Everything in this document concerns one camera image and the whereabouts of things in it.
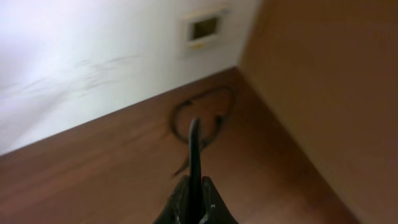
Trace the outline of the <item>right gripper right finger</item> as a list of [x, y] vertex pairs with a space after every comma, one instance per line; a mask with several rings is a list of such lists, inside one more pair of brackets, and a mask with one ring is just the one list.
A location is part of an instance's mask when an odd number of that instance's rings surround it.
[[200, 224], [238, 224], [210, 177], [202, 178], [202, 190], [205, 213]]

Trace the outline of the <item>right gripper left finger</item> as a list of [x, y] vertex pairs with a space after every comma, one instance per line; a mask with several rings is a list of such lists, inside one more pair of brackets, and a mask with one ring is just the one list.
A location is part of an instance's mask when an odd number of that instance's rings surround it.
[[153, 224], [186, 224], [189, 176], [183, 175]]

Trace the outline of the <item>white wall socket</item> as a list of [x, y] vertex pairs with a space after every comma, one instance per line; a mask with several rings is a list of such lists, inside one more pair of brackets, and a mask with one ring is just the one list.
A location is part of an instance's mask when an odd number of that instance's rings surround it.
[[181, 56], [195, 54], [216, 45], [223, 35], [230, 9], [220, 4], [184, 14], [181, 18]]

